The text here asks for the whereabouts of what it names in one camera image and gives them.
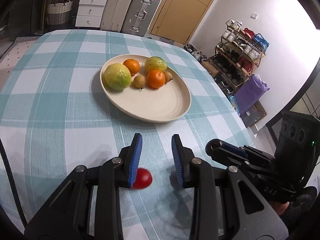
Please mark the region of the right hand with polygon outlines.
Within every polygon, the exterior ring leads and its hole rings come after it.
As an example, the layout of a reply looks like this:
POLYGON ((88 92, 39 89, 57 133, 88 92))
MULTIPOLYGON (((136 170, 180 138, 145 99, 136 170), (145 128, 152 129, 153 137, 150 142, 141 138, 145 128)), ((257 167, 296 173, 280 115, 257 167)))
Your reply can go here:
POLYGON ((281 204, 279 202, 270 202, 270 205, 272 206, 272 208, 274 209, 274 211, 280 216, 282 213, 284 213, 284 211, 287 209, 287 207, 289 206, 289 202, 285 203, 285 204, 281 204))

